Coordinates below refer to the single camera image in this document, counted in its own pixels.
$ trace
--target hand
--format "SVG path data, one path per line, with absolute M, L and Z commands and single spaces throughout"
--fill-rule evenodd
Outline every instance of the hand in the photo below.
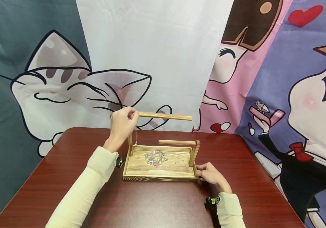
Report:
M 201 181 L 216 185 L 219 192 L 232 193 L 232 189 L 227 180 L 210 162 L 197 166 L 196 175 Z
M 225 103 L 221 102 L 221 101 L 217 101 L 217 104 L 216 104 L 217 108 L 218 109 L 223 109 L 223 110 L 228 110 L 227 106 Z
M 110 137 L 103 147 L 110 152 L 117 151 L 134 131 L 138 120 L 139 112 L 132 107 L 125 107 L 112 113 Z
M 259 119 L 256 116 L 253 116 L 253 118 L 254 118 L 255 122 L 259 125 L 259 127 L 261 129 L 263 129 L 263 133 L 264 132 L 269 132 L 270 126 L 269 126 L 269 124 L 267 122 L 265 122 L 264 120 Z

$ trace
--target purple fabric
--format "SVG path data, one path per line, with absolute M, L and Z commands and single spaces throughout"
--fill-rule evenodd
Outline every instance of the purple fabric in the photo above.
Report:
M 289 23 L 288 15 L 297 9 L 306 10 L 314 5 L 324 6 L 323 12 L 314 21 L 299 28 Z M 279 151 L 289 151 L 293 142 L 304 141 L 288 125 L 288 93 L 290 88 L 300 79 L 317 74 L 326 69 L 326 56 L 313 50 L 326 45 L 326 1 L 293 0 L 290 9 L 280 27 L 276 38 L 259 70 L 259 73 L 246 97 L 242 118 L 235 133 L 242 135 L 251 149 L 260 151 L 273 161 L 276 159 L 258 140 L 260 127 L 249 112 L 250 106 L 256 101 L 265 103 L 271 112 L 276 109 L 285 111 L 286 115 L 278 124 L 271 128 L 270 136 Z M 256 133 L 249 134 L 248 123 L 251 123 Z M 320 214 L 326 222 L 326 190 L 317 194 L 316 199 L 321 207 Z M 313 227 L 306 219 L 306 226 Z

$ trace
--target cartoon girl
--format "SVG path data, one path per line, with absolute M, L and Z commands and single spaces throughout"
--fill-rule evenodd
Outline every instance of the cartoon girl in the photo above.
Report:
M 209 81 L 227 83 L 232 78 L 237 63 L 247 52 L 256 51 L 269 36 L 282 9 L 283 0 L 234 0 L 223 34 L 220 51 Z M 216 105 L 219 110 L 228 110 L 223 101 L 209 98 L 206 93 L 202 103 Z M 201 111 L 194 118 L 193 131 L 201 127 Z M 230 123 L 222 124 L 227 130 Z
M 326 46 L 314 48 L 326 56 Z M 278 159 L 274 163 L 263 154 L 255 155 L 271 175 L 283 195 L 304 222 L 309 217 L 315 228 L 326 227 L 315 195 L 326 190 L 326 70 L 298 81 L 289 93 L 289 125 L 306 140 L 277 150 L 270 139 L 270 126 L 254 116 L 263 132 L 261 143 Z

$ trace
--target wooden stick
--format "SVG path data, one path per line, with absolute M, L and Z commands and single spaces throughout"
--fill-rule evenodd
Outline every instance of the wooden stick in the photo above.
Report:
M 197 142 L 195 142 L 195 141 L 178 141 L 178 140 L 159 140 L 159 144 L 195 146 L 197 144 Z
M 134 155 L 134 148 L 132 146 L 132 133 L 127 138 L 127 141 L 129 143 L 129 151 L 127 153 L 129 154 L 129 156 L 133 156 Z
M 155 113 L 155 112 L 139 112 L 139 116 L 140 117 L 172 119 L 172 120 L 189 120 L 189 121 L 191 121 L 193 119 L 192 116 L 165 114 L 165 113 Z
M 194 161 L 196 159 L 196 156 L 197 156 L 197 153 L 198 153 L 198 150 L 200 148 L 200 145 L 201 145 L 201 142 L 199 140 L 196 141 L 196 146 L 193 147 L 193 150 L 192 150 L 192 155 L 191 155 L 191 158 L 189 159 L 189 163 L 188 165 L 190 167 L 192 167 L 194 165 Z

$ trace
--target wristwatch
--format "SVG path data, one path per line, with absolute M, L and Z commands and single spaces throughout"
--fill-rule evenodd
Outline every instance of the wristwatch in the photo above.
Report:
M 124 162 L 125 162 L 125 160 L 123 158 L 117 157 L 115 167 L 120 168 Z

